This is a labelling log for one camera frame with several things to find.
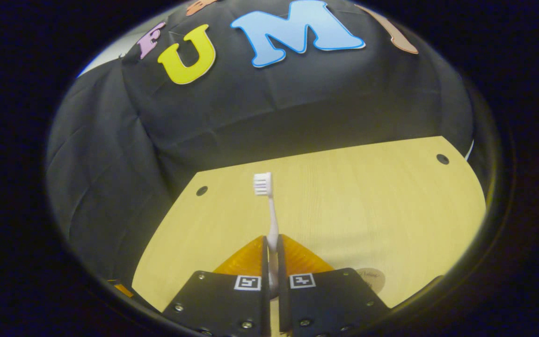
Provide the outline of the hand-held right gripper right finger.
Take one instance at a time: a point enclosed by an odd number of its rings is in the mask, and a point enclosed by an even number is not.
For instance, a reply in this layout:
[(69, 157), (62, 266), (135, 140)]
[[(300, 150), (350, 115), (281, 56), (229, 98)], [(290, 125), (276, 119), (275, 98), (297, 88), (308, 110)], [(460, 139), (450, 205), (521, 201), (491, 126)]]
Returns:
[(290, 237), (277, 240), (279, 328), (289, 337), (360, 337), (391, 312), (359, 273), (334, 269)]

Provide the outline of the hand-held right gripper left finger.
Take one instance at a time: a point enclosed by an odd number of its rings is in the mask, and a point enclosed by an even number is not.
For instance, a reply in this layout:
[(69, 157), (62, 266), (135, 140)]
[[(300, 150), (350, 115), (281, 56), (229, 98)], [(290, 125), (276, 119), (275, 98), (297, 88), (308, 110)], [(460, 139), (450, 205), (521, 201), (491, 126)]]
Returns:
[(195, 271), (162, 316), (204, 337), (271, 336), (267, 239), (261, 235), (246, 248), (252, 271)]

